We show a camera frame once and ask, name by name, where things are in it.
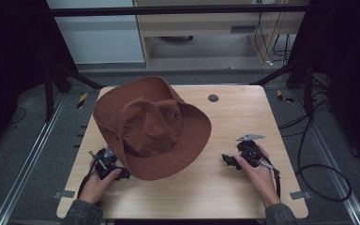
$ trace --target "hand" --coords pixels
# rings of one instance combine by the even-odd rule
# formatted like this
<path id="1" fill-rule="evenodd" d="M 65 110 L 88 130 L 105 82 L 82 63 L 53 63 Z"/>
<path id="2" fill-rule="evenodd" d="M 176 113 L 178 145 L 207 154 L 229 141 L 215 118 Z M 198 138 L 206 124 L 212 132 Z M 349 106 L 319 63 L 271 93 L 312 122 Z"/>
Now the hand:
<path id="1" fill-rule="evenodd" d="M 259 145 L 258 147 L 262 153 L 268 157 L 268 154 L 264 151 L 264 149 Z M 247 176 L 250 178 L 253 186 L 258 190 L 265 208 L 268 208 L 272 204 L 281 203 L 274 187 L 273 175 L 271 174 L 270 169 L 263 165 L 252 167 L 240 156 L 235 156 L 235 159 L 247 173 Z"/>
<path id="2" fill-rule="evenodd" d="M 91 204 L 97 203 L 121 171 L 121 169 L 115 169 L 114 171 L 110 172 L 110 174 L 108 174 L 103 180 L 100 180 L 98 174 L 93 172 L 90 175 L 89 180 L 84 185 L 78 200 Z"/>

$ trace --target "hat brim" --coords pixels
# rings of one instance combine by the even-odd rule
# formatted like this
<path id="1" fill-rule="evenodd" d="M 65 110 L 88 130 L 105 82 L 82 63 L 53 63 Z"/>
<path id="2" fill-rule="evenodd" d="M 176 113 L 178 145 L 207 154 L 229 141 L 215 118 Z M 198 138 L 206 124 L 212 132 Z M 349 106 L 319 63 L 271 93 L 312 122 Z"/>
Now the hat brim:
<path id="1" fill-rule="evenodd" d="M 177 144 L 154 157 L 138 157 L 126 150 L 115 130 L 122 107 L 139 97 L 152 100 L 175 99 L 183 117 L 183 131 Z M 103 95 L 93 113 L 105 141 L 130 173 L 142 180 L 157 180 L 178 173 L 191 164 L 209 141 L 212 125 L 197 107 L 187 104 L 161 78 L 148 77 L 116 87 Z"/>

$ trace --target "person's left hand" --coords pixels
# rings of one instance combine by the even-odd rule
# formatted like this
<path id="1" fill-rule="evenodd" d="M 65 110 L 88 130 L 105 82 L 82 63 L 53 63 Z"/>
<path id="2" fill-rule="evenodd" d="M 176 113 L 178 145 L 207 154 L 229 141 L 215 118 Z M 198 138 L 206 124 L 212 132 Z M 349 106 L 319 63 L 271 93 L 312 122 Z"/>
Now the person's left hand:
<path id="1" fill-rule="evenodd" d="M 110 172 L 110 174 L 108 174 L 103 180 L 100 180 L 98 174 L 93 172 L 90 175 L 89 180 L 84 185 L 78 200 L 91 204 L 97 203 L 121 171 L 121 169 L 115 169 L 114 171 Z"/>

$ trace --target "sleeve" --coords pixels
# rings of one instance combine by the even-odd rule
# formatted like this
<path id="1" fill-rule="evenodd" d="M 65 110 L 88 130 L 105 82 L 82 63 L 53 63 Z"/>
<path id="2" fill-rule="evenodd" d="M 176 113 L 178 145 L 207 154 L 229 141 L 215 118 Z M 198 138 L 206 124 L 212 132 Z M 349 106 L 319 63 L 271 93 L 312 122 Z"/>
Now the sleeve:
<path id="1" fill-rule="evenodd" d="M 292 210 L 283 203 L 273 204 L 265 209 L 266 225 L 299 224 Z"/>
<path id="2" fill-rule="evenodd" d="M 100 224 L 103 216 L 103 210 L 97 206 L 80 200 L 72 202 L 66 217 L 64 217 L 61 224 Z"/>

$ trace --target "brown hat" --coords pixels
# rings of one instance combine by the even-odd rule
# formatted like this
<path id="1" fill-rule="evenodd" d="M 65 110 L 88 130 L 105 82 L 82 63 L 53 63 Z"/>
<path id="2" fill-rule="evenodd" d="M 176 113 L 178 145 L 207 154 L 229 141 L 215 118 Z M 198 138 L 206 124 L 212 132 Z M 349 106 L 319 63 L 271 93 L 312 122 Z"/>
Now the brown hat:
<path id="1" fill-rule="evenodd" d="M 117 86 L 97 101 L 93 116 L 104 140 L 142 180 L 185 169 L 209 140 L 212 125 L 160 77 Z"/>

